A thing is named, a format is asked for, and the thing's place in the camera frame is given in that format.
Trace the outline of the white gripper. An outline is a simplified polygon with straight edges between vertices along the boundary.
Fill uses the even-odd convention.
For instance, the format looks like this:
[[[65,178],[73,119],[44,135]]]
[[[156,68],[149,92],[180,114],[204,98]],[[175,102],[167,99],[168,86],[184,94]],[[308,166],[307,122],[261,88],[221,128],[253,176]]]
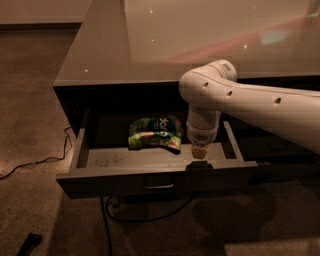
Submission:
[[[217,129],[199,129],[191,123],[187,123],[187,138],[192,143],[191,153],[194,158],[204,159],[207,155],[208,146],[217,136]]]

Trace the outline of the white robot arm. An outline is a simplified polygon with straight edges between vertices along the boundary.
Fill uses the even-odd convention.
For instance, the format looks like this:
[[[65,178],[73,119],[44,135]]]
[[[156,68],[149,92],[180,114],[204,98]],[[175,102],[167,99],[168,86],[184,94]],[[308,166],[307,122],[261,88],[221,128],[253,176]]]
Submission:
[[[315,153],[320,153],[320,93],[241,84],[227,60],[192,69],[181,77],[179,93],[189,104],[187,137],[205,148],[217,136],[226,113]]]

